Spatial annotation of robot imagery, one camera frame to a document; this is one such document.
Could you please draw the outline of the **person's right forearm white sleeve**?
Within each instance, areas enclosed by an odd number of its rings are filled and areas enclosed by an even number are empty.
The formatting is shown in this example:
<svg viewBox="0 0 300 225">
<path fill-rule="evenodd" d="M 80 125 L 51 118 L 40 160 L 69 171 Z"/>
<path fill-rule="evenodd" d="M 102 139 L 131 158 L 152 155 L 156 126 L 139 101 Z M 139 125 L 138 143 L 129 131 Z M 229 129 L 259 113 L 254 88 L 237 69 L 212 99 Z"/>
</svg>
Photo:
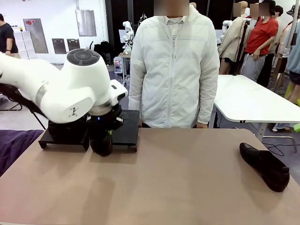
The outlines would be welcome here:
<svg viewBox="0 0 300 225">
<path fill-rule="evenodd" d="M 142 116 L 141 113 L 142 89 L 143 89 L 143 79 L 131 75 L 128 108 L 129 110 L 139 111 L 139 118 L 141 118 Z"/>
</svg>

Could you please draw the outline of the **small metal wall plate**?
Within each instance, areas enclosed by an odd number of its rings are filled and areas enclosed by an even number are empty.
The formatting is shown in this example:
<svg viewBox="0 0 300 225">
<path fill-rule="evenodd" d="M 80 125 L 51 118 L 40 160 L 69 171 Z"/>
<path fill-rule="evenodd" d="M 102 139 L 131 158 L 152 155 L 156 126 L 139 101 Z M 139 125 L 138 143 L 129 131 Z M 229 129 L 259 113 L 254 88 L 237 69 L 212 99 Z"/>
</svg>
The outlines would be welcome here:
<svg viewBox="0 0 300 225">
<path fill-rule="evenodd" d="M 74 49 L 80 49 L 79 39 L 67 39 L 67 45 L 69 51 L 72 51 Z"/>
<path fill-rule="evenodd" d="M 52 44 L 55 54 L 66 54 L 65 41 L 63 38 L 53 38 Z"/>
</svg>

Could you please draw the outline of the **person in red shirt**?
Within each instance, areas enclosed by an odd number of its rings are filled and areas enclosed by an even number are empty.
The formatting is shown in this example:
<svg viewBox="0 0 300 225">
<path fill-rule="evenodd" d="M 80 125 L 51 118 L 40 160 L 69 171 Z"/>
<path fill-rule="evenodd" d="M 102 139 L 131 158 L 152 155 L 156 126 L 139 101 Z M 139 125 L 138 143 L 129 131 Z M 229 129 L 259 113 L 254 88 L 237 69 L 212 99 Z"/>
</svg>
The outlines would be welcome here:
<svg viewBox="0 0 300 225">
<path fill-rule="evenodd" d="M 241 74 L 256 82 L 262 71 L 270 45 L 275 41 L 279 24 L 274 18 L 276 3 L 274 0 L 263 0 L 260 19 L 251 31 L 242 64 Z"/>
</svg>

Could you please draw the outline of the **man in khaki shorts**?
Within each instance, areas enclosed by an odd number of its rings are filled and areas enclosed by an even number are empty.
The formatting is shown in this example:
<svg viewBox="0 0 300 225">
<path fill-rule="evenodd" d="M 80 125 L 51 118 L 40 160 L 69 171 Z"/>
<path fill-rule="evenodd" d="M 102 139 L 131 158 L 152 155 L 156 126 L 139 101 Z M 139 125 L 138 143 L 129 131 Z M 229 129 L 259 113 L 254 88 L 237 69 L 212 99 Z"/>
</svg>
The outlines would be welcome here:
<svg viewBox="0 0 300 225">
<path fill-rule="evenodd" d="M 15 42 L 14 31 L 12 27 L 5 22 L 0 13 L 0 52 L 8 56 L 20 59 L 18 47 Z"/>
</svg>

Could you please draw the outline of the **white metal pole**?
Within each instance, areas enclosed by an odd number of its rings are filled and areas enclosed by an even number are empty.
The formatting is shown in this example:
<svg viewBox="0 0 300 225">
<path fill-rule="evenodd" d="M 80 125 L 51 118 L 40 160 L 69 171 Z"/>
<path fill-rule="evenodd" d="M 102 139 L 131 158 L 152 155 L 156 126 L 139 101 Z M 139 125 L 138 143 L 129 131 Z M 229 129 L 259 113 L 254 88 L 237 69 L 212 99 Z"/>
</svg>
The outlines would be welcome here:
<svg viewBox="0 0 300 225">
<path fill-rule="evenodd" d="M 299 7 L 300 7 L 300 0 L 296 0 L 295 5 L 293 5 L 292 8 L 287 12 L 288 15 L 293 16 L 293 20 L 290 27 L 290 34 L 288 36 L 285 45 L 283 58 L 288 58 L 291 51 L 291 46 L 296 45 L 297 34 L 295 33 L 295 30 L 297 26 L 298 17 L 299 17 Z"/>
</svg>

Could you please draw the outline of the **black tripod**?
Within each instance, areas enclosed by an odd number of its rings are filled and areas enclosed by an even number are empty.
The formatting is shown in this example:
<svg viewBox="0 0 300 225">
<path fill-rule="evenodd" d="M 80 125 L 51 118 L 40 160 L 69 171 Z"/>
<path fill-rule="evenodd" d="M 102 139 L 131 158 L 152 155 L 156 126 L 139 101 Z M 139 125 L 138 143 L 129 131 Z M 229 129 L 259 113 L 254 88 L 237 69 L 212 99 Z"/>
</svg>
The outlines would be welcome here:
<svg viewBox="0 0 300 225">
<path fill-rule="evenodd" d="M 241 40 L 239 41 L 236 64 L 235 64 L 235 68 L 234 68 L 234 72 L 233 72 L 234 76 L 237 75 L 238 63 L 240 61 L 240 56 L 241 56 L 242 48 L 243 48 L 243 45 L 244 45 L 244 39 L 245 39 L 246 31 L 247 31 L 248 25 L 250 24 L 250 21 L 251 21 L 250 18 L 244 18 L 243 19 L 243 22 L 244 22 L 243 33 L 242 33 L 242 36 L 241 36 Z"/>
</svg>

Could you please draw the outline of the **pile of black bags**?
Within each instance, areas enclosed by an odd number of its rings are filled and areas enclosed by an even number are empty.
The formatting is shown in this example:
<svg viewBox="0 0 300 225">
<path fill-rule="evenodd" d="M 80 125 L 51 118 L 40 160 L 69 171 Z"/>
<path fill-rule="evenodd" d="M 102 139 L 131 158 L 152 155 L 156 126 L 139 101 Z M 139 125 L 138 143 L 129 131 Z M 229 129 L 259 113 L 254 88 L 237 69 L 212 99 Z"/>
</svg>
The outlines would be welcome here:
<svg viewBox="0 0 300 225">
<path fill-rule="evenodd" d="M 107 65 L 112 64 L 111 54 L 113 49 L 107 41 L 103 40 L 100 44 L 94 44 L 94 51 L 101 55 Z"/>
</svg>

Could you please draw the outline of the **person's left forearm white sleeve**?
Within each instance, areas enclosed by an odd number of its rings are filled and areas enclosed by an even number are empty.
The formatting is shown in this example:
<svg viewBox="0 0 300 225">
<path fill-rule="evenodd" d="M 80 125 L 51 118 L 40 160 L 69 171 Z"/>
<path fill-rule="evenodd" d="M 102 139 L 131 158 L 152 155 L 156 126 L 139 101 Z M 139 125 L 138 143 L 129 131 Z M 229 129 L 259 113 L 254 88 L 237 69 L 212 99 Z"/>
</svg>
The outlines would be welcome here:
<svg viewBox="0 0 300 225">
<path fill-rule="evenodd" d="M 200 78 L 199 113 L 197 122 L 208 123 L 218 88 L 218 75 Z"/>
</svg>

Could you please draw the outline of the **cart with lit computer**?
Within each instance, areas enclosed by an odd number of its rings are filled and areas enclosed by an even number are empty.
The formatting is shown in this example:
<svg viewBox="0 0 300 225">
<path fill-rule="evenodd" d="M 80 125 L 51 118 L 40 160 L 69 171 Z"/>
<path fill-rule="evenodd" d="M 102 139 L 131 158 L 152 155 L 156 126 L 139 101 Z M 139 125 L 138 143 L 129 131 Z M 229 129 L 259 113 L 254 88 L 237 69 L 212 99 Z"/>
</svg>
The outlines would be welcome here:
<svg viewBox="0 0 300 225">
<path fill-rule="evenodd" d="M 131 53 L 125 54 L 123 52 L 113 59 L 114 73 L 121 76 L 124 86 L 130 77 L 130 59 Z"/>
</svg>

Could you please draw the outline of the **grey cabinet door red sign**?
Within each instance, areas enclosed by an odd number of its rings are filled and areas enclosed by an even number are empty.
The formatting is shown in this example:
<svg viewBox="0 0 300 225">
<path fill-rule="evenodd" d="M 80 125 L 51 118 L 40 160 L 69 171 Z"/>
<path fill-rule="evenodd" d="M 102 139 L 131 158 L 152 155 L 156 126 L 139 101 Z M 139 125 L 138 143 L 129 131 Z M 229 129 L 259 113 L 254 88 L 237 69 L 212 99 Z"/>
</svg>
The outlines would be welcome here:
<svg viewBox="0 0 300 225">
<path fill-rule="evenodd" d="M 44 30 L 40 18 L 23 19 L 25 30 L 30 32 L 35 53 L 48 54 Z"/>
</svg>

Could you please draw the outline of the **person in beige top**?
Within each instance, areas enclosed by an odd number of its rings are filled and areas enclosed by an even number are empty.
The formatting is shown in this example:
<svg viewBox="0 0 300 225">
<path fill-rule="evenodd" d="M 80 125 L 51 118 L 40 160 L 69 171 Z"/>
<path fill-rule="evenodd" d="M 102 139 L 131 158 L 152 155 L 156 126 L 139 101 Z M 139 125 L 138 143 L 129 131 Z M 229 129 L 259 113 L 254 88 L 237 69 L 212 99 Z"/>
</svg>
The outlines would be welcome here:
<svg viewBox="0 0 300 225">
<path fill-rule="evenodd" d="M 279 42 L 279 38 L 280 38 L 280 36 L 282 34 L 282 31 L 284 29 L 282 19 L 281 19 L 282 14 L 283 14 L 283 8 L 279 5 L 276 5 L 275 6 L 275 15 L 273 16 L 273 18 L 278 22 L 278 32 L 277 32 L 277 35 L 276 35 L 276 38 L 275 38 L 274 42 L 269 47 L 269 55 L 271 57 L 274 57 L 276 46 Z"/>
</svg>

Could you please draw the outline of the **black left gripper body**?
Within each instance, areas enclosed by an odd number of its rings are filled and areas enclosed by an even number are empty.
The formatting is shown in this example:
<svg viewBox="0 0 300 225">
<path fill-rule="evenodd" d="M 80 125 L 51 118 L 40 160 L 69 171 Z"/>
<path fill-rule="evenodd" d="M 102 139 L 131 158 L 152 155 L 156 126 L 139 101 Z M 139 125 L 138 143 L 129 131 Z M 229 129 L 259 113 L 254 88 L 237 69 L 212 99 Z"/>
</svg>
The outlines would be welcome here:
<svg viewBox="0 0 300 225">
<path fill-rule="evenodd" d="M 105 115 L 90 116 L 87 123 L 90 128 L 94 126 L 101 130 L 116 130 L 123 125 L 123 119 L 120 117 L 121 112 L 121 105 L 115 105 L 112 110 Z"/>
</svg>

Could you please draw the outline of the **light blue garment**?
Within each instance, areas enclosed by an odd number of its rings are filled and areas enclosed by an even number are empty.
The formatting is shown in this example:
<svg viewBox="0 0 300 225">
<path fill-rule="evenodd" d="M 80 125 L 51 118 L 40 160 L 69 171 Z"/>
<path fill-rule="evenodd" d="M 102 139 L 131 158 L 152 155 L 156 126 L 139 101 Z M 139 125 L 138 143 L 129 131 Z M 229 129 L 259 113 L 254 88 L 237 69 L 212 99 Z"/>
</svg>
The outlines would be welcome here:
<svg viewBox="0 0 300 225">
<path fill-rule="evenodd" d="M 286 68 L 288 71 L 300 74 L 300 40 L 297 40 L 296 45 L 292 46 Z"/>
</svg>

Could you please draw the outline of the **tall metal wall panel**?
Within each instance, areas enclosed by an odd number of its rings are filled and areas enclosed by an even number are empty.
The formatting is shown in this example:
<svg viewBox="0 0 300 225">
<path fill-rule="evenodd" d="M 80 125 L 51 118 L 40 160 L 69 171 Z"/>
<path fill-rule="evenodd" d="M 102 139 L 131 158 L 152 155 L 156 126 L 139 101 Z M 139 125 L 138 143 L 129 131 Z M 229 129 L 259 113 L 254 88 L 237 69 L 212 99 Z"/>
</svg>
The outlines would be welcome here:
<svg viewBox="0 0 300 225">
<path fill-rule="evenodd" d="M 75 11 L 78 33 L 80 37 L 96 37 L 96 24 L 93 10 L 80 10 Z"/>
</svg>

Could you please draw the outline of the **white drawer units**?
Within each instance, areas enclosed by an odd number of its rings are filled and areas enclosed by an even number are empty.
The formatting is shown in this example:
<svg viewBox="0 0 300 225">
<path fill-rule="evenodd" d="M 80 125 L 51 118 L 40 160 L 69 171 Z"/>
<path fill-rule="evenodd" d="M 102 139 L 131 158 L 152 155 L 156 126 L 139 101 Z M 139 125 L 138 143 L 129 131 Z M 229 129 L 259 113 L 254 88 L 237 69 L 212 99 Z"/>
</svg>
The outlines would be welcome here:
<svg viewBox="0 0 300 225">
<path fill-rule="evenodd" d="M 18 53 L 22 59 L 36 59 L 37 55 L 29 31 L 14 33 Z"/>
</svg>

